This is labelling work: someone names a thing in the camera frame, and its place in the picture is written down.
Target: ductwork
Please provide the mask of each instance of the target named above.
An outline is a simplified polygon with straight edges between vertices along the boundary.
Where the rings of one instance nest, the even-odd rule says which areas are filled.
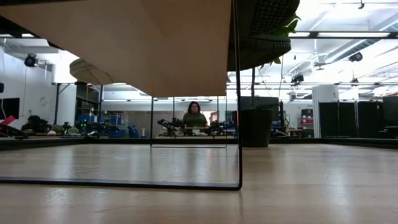
[[[384,31],[384,32],[397,32],[398,31],[398,14],[388,18],[384,22],[377,25],[373,31]],[[366,40],[352,40],[347,44],[343,45],[334,52],[329,53],[325,57],[326,63],[335,63],[341,59],[347,58],[360,50],[365,49],[377,42],[380,39],[366,39]]]

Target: ceiling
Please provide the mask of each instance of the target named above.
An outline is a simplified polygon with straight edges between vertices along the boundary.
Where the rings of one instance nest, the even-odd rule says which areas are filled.
[[[301,0],[297,15],[302,19],[296,30],[308,31],[381,31],[388,25],[398,22],[398,0],[363,0],[364,7],[358,9],[360,0]],[[282,65],[264,65],[255,69],[255,94],[258,96],[276,96],[288,100],[290,95],[297,98],[309,95],[316,83],[349,83],[357,78],[360,83],[388,83],[390,85],[340,85],[341,98],[361,96],[375,97],[398,92],[398,39],[380,40],[363,47],[360,62],[350,62],[347,57],[320,67],[331,53],[342,54],[363,40],[353,39],[292,39],[292,50],[280,58]],[[60,53],[55,52],[43,39],[7,39],[9,49],[6,53],[16,57],[25,57],[26,50],[45,47],[38,58],[48,63],[62,63]],[[250,95],[251,70],[241,72],[242,95]],[[292,77],[302,74],[304,82],[291,86]],[[227,99],[236,99],[236,74],[228,73]],[[105,91],[136,91],[135,88],[113,85]],[[147,98],[137,94],[138,98]]]

